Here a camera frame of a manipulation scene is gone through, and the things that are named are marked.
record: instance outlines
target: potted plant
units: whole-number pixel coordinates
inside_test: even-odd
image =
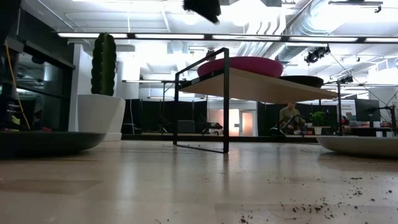
[[[317,111],[312,114],[312,126],[316,135],[322,134],[322,126],[325,121],[325,112]]]
[[[114,37],[101,33],[95,40],[91,95],[78,95],[80,132],[106,133],[104,141],[120,141],[124,99],[113,97],[116,69]]]

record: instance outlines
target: shelf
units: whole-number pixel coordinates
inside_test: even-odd
[[[224,74],[213,72],[180,85],[180,91],[224,96]],[[284,104],[307,100],[336,98],[337,93],[301,85],[256,73],[229,69],[229,97],[266,103]]]

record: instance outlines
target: white planter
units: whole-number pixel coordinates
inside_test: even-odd
[[[313,127],[313,130],[316,135],[321,135],[322,134],[322,127]]]
[[[79,132],[106,133],[104,141],[120,141],[126,102],[104,95],[78,95]]]

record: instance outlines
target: monitor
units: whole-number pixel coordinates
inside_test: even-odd
[[[381,121],[380,110],[373,110],[379,108],[378,100],[355,100],[356,120],[357,121]]]

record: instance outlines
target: cactus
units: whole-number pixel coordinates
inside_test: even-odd
[[[91,93],[113,96],[116,44],[112,35],[101,33],[95,40],[91,70]]]

